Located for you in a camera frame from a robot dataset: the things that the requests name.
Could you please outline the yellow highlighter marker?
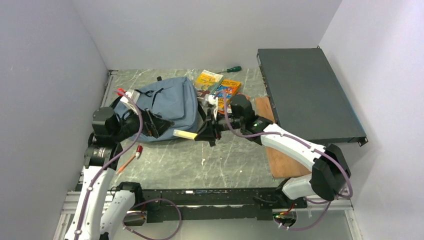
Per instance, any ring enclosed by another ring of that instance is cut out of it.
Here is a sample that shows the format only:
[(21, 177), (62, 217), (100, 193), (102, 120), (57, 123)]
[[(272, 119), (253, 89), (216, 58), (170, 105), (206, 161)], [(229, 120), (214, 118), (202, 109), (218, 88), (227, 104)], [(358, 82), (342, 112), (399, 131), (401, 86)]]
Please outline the yellow highlighter marker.
[(173, 130), (173, 136), (178, 137), (178, 138), (184, 138), (184, 139), (188, 139), (188, 140), (195, 140), (195, 138), (197, 137), (197, 133), (194, 132), (189, 132), (189, 131), (184, 131), (184, 130), (179, 130), (179, 129), (174, 129)]

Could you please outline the blue grey backpack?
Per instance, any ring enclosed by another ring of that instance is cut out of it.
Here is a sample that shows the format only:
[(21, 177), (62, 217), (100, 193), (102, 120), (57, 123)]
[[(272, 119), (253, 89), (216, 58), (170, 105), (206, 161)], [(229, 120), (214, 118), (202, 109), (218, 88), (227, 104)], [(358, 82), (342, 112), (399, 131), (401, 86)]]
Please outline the blue grey backpack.
[[(147, 137), (147, 141), (138, 142), (147, 143), (174, 139), (173, 131), (175, 129), (188, 132), (197, 130), (199, 113), (196, 89), (186, 76), (159, 80), (135, 90), (140, 93), (135, 112), (139, 117), (140, 126), (135, 140), (143, 130), (141, 111), (150, 110), (163, 119), (174, 122), (174, 125), (159, 138), (146, 136), (145, 127), (143, 134)], [(125, 111), (132, 111), (119, 102), (120, 98), (119, 96), (110, 105), (118, 116)]]

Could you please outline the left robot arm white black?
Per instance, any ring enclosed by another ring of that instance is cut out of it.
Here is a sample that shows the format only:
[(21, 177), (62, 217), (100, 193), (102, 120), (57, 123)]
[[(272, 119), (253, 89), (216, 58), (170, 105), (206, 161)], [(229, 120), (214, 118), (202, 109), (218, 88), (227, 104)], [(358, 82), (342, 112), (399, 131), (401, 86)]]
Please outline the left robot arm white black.
[(124, 182), (115, 190), (111, 204), (104, 208), (109, 185), (124, 153), (121, 141), (142, 133), (159, 138), (174, 125), (149, 110), (142, 110), (145, 122), (129, 109), (120, 117), (112, 107), (93, 113), (91, 141), (84, 153), (83, 183), (75, 215), (64, 238), (66, 240), (110, 240), (122, 225), (128, 210), (144, 203), (139, 183)]

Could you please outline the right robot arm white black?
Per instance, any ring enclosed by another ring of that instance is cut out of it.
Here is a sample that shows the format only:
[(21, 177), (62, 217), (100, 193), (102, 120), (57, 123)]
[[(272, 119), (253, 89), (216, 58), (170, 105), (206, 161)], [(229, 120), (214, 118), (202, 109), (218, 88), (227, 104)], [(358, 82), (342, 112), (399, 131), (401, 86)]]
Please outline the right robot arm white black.
[(214, 146), (223, 131), (239, 138), (272, 148), (292, 158), (310, 173), (286, 177), (275, 194), (276, 203), (289, 207), (296, 199), (317, 195), (331, 202), (338, 197), (353, 196), (351, 172), (341, 149), (330, 144), (316, 144), (302, 139), (263, 116), (255, 114), (251, 102), (244, 95), (235, 95), (224, 104), (224, 114), (218, 115), (219, 98), (208, 94), (203, 100), (207, 112), (195, 141), (209, 142)]

